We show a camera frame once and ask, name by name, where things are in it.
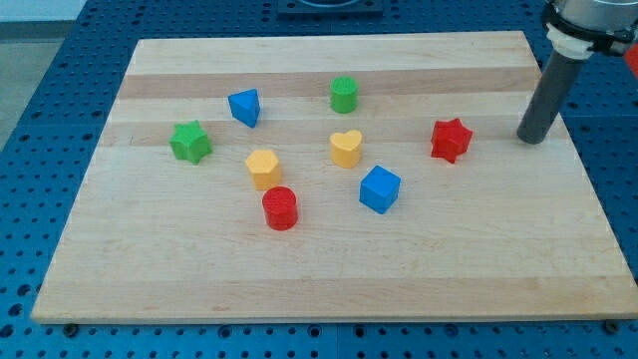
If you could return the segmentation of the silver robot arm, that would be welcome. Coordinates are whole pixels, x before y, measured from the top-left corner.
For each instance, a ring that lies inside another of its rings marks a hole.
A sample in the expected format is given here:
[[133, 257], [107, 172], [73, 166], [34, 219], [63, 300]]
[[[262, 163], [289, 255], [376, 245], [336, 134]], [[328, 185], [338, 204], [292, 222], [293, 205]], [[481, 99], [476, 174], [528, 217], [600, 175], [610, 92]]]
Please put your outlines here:
[[547, 0], [541, 22], [563, 57], [622, 57], [637, 43], [637, 0]]

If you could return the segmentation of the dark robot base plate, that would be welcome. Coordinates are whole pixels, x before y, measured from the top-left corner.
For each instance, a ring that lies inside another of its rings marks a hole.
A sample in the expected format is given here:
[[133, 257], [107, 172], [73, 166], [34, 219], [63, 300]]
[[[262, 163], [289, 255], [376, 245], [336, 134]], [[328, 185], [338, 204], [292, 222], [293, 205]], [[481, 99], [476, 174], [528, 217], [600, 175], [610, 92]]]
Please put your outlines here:
[[276, 0], [279, 15], [382, 14], [383, 0]]

